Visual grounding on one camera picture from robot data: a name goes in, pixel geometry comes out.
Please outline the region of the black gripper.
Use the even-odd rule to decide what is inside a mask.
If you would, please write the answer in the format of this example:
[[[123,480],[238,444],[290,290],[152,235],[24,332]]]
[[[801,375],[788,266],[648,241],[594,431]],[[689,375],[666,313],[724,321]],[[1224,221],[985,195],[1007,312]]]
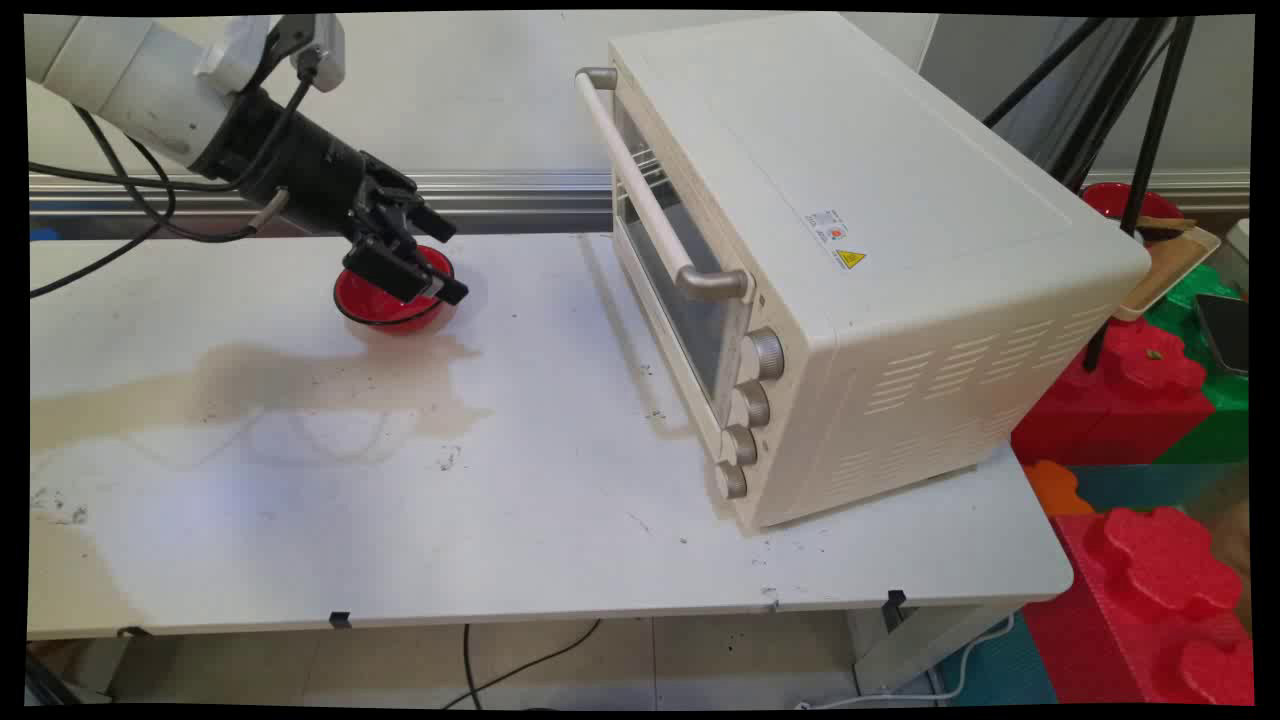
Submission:
[[[238,179],[284,110],[261,88],[237,97],[192,170],[227,183]],[[447,243],[456,225],[425,204],[411,178],[351,147],[301,111],[293,113],[237,192],[266,205],[280,187],[289,192],[282,215],[315,234],[344,236],[351,245],[342,260],[344,269],[370,284],[403,304],[429,297],[457,305],[467,297],[468,287],[452,270],[424,259],[412,236]],[[381,228],[383,206],[396,208],[402,228]]]

